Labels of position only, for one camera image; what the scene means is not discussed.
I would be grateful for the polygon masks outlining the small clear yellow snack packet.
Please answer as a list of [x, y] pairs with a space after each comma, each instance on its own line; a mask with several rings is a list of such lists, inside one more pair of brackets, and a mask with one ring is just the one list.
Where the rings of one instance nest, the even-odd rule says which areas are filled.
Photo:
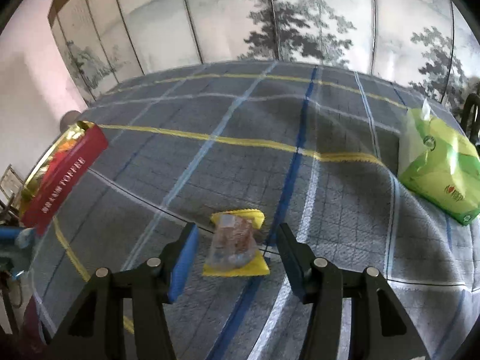
[[265, 215], [257, 209], [222, 211], [211, 215], [215, 225], [202, 269], [206, 277], [253, 277], [270, 274], [255, 235]]

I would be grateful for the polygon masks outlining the small wooden folding chair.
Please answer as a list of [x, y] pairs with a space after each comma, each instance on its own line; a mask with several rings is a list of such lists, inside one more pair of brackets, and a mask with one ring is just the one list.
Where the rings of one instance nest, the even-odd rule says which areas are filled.
[[18, 217], [20, 213], [21, 191], [24, 180], [10, 164], [1, 176], [1, 211]]

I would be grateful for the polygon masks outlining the gold red biscuit tin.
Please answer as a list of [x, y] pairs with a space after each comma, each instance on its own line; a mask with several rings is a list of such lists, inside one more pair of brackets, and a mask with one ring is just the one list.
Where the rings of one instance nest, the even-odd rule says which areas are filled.
[[50, 221], [83, 174], [108, 147], [101, 128], [79, 120], [46, 150], [21, 190], [19, 219], [43, 236]]

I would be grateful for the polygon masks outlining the green tissue pack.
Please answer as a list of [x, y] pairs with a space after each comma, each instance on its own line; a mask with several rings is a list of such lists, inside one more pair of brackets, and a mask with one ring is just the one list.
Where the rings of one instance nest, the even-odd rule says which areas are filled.
[[403, 118], [398, 178], [459, 224], [471, 224], [479, 215], [479, 155], [426, 100]]

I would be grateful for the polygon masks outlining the grey plaid tablecloth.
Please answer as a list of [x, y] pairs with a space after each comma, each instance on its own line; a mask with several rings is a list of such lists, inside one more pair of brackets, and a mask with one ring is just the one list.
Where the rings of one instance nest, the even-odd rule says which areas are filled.
[[[479, 224], [463, 227], [397, 180], [411, 88], [331, 67], [193, 66], [127, 80], [83, 118], [109, 146], [58, 210], [31, 268], [41, 332], [55, 334], [98, 267], [136, 267], [199, 226], [179, 300], [165, 309], [180, 359], [297, 359], [310, 309], [273, 243], [289, 224], [337, 267], [376, 267], [432, 359], [479, 316]], [[257, 209], [270, 274], [206, 277], [212, 214]]]

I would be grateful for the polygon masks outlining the dark wooden chair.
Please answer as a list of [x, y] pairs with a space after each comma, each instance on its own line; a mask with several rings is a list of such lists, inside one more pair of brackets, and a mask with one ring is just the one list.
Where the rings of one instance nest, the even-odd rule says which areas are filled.
[[479, 107], [479, 82], [475, 82], [463, 105], [460, 126], [477, 151], [479, 151]]

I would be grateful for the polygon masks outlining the painted folding screen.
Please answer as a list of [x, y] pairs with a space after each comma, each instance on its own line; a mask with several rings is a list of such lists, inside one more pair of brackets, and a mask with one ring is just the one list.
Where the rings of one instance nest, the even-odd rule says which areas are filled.
[[243, 59], [362, 72], [459, 111], [479, 42], [452, 0], [53, 0], [49, 26], [93, 102], [152, 72]]

